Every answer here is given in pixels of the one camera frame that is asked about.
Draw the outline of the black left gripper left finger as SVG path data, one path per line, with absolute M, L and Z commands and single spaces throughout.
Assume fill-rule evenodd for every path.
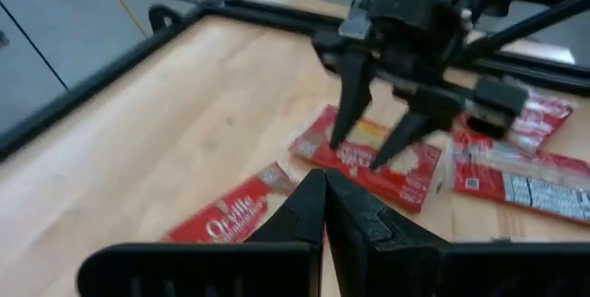
M 77 272 L 80 297 L 320 297 L 326 179 L 310 171 L 241 244 L 115 244 Z

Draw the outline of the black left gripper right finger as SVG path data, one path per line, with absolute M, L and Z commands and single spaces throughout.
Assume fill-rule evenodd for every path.
M 328 170 L 342 297 L 590 297 L 590 243 L 451 243 Z

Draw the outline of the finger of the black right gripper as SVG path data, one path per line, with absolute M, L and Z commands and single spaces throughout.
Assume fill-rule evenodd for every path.
M 337 65 L 341 79 L 341 94 L 330 139 L 330 149 L 337 149 L 372 101 L 370 83 L 371 58 L 367 53 L 347 51 Z
M 370 169 L 379 169 L 390 159 L 404 151 L 406 147 L 420 142 L 427 135 L 436 131 L 448 132 L 450 128 L 451 120 L 448 118 L 411 111 L 405 113 L 378 150 Z

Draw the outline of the red popcorn bag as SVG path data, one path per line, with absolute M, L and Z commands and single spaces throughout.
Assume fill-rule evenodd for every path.
M 245 241 L 278 210 L 296 184 L 273 162 L 162 237 L 167 243 L 235 244 Z
M 501 83 L 523 89 L 528 94 L 520 116 L 514 120 L 512 128 L 504 138 L 498 140 L 476 133 L 472 127 L 466 125 L 467 118 L 463 117 L 453 130 L 452 139 L 455 143 L 464 146 L 479 143 L 484 149 L 533 157 L 563 126 L 577 104 L 513 77 L 505 76 L 501 79 Z
M 590 225 L 590 163 L 528 155 L 465 129 L 452 133 L 456 192 Z
M 400 207 L 419 212 L 438 181 L 443 151 L 429 143 L 417 143 L 377 170 L 370 165 L 389 129 L 361 118 L 336 150 L 329 148 L 337 107 L 327 104 L 316 110 L 298 129 L 289 152 L 323 168 L 336 169 L 355 184 Z

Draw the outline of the black aluminium table frame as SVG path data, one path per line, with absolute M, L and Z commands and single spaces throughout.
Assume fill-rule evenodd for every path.
M 509 29 L 471 42 L 463 50 L 455 53 L 449 65 L 488 77 L 512 76 L 541 88 L 590 97 L 590 69 L 503 53 L 500 50 L 505 44 L 586 11 L 590 11 L 590 0 L 566 0 Z M 310 37 L 312 43 L 316 31 L 337 31 L 343 22 L 340 18 L 252 0 L 203 0 L 197 4 L 192 14 L 185 18 L 176 18 L 171 26 L 166 27 L 161 21 L 169 12 L 164 6 L 151 7 L 149 15 L 155 23 L 156 31 L 152 38 L 137 45 L 131 52 L 105 66 L 100 72 L 78 84 L 29 119 L 0 135 L 0 161 L 206 16 L 232 18 L 254 25 L 299 33 Z

